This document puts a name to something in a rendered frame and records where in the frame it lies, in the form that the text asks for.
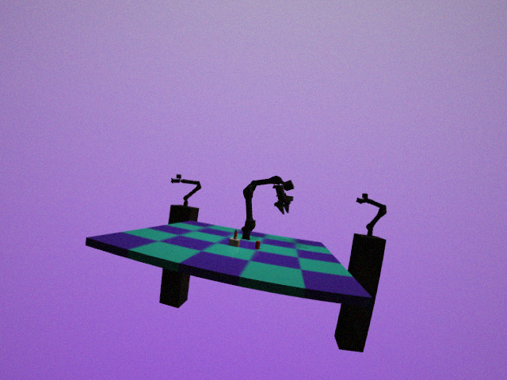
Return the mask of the beige block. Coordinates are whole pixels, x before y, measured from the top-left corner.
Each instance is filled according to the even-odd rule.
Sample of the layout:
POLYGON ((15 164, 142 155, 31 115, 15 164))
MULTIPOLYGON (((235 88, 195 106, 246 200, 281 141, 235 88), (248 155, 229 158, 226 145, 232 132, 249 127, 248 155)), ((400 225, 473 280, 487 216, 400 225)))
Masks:
POLYGON ((238 247, 239 244, 240 244, 239 238, 236 238, 236 239, 234 239, 233 237, 229 238, 228 245, 238 247))

